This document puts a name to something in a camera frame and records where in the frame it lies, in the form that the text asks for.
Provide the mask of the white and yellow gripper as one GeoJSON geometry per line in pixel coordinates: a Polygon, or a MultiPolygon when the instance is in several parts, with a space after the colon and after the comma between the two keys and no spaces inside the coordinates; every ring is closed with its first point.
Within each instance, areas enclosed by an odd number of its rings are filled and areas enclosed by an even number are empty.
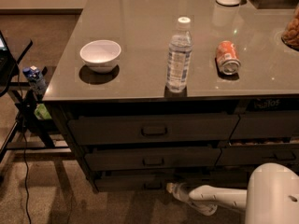
{"type": "Polygon", "coordinates": [[[189,197],[186,183],[167,183],[166,190],[177,200],[186,203],[189,207],[204,216],[212,216],[216,213],[218,206],[212,203],[201,203],[189,197]]]}

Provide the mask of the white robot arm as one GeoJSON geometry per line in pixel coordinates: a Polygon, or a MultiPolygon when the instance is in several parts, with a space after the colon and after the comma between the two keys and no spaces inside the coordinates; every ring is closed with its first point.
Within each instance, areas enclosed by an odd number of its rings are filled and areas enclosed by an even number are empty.
{"type": "Polygon", "coordinates": [[[299,224],[299,175],[280,164],[258,166],[246,189],[168,183],[166,190],[204,216],[221,206],[244,213],[245,224],[299,224]]]}

